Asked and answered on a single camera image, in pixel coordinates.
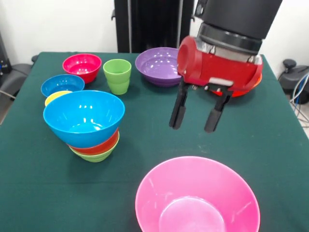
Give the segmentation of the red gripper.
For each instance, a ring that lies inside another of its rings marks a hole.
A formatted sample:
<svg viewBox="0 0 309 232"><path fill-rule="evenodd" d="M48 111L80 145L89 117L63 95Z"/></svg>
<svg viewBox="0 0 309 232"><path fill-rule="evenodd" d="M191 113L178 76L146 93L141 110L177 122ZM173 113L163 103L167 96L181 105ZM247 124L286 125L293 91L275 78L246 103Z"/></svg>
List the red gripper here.
<svg viewBox="0 0 309 232"><path fill-rule="evenodd" d="M179 129L183 121L189 84L201 87L208 84L225 86L220 87L222 95L210 111L204 127L205 132L214 132L225 105L232 97L232 91L250 90L263 70L260 55L233 52L192 36L183 39L178 50L177 64L178 74L183 78L169 121L169 126L174 130Z"/></svg>

